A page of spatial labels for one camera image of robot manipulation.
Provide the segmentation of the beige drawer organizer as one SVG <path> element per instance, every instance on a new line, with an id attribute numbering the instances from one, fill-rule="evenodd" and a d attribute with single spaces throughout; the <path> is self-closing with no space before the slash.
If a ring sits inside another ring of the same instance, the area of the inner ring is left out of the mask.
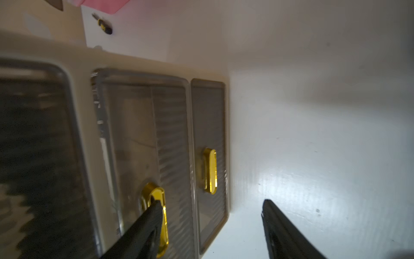
<path id="1" fill-rule="evenodd" d="M 198 215 L 196 201 L 196 177 L 193 143 L 193 115 L 191 102 L 191 81 L 203 79 L 207 81 L 222 82 L 225 84 L 225 114 L 226 114 L 226 168 L 227 168 L 227 209 L 230 212 L 229 203 L 229 105 L 228 105 L 228 80 L 220 74 L 205 72 L 197 69 L 185 68 L 175 64 L 157 62 L 154 60 L 128 57 L 111 54 L 88 47 L 68 45 L 56 41 L 42 39 L 34 36 L 19 35 L 12 32 L 1 32 L 1 60 L 22 60 L 27 62 L 45 63 L 57 66 L 67 76 L 70 82 L 70 93 L 75 122 L 79 134 L 82 149 L 86 188 L 90 194 L 90 202 L 96 234 L 99 241 L 98 258 L 108 251 L 123 235 L 118 233 L 118 222 L 115 216 L 114 201 L 111 196 L 110 183 L 106 172 L 104 153 L 100 141 L 98 119 L 92 87 L 92 76 L 100 69 L 117 69 L 133 72 L 145 72 L 176 76 L 188 81 L 188 131 L 190 142 L 191 180 L 193 190 L 193 220 L 195 227 L 196 257 L 201 259 L 198 244 Z M 158 192 L 152 191 L 153 201 L 159 201 L 162 206 L 163 220 L 161 226 L 160 244 L 168 240 L 165 232 L 166 215 L 165 207 L 158 199 Z M 156 259 L 160 257 L 160 245 Z"/>

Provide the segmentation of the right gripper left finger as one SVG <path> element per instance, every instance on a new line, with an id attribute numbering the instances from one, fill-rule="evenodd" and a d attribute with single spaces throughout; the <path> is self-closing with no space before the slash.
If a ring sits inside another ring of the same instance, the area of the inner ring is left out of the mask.
<path id="1" fill-rule="evenodd" d="M 135 221 L 129 230 L 108 250 L 101 259 L 154 259 L 160 245 L 163 220 L 159 201 Z"/>

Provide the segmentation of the grey top drawer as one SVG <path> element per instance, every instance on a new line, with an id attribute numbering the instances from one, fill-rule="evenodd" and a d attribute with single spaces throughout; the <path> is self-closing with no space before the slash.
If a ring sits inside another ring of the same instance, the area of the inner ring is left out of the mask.
<path id="1" fill-rule="evenodd" d="M 1 60 L 1 258 L 96 259 L 99 241 L 70 82 Z"/>

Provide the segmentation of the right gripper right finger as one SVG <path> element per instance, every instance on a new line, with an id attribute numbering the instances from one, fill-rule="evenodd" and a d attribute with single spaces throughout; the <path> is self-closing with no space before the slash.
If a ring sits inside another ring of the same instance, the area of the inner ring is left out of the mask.
<path id="1" fill-rule="evenodd" d="M 326 258 L 304 237 L 272 200 L 264 200 L 262 220 L 271 259 Z"/>

